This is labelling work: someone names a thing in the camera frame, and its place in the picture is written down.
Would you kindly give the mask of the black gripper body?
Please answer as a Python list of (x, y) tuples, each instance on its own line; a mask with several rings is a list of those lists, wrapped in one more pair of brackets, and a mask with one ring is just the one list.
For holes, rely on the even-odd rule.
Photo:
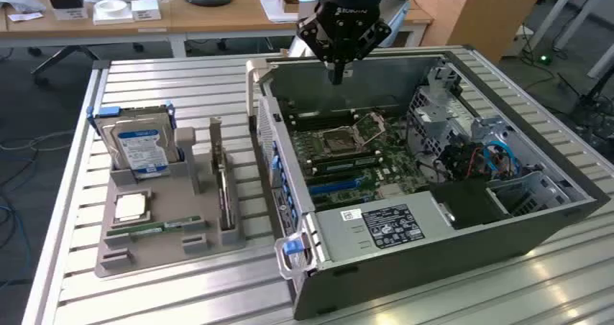
[(319, 10), (334, 10), (338, 18), (340, 33), (357, 21), (365, 21), (369, 25), (381, 18), (381, 0), (319, 0)]

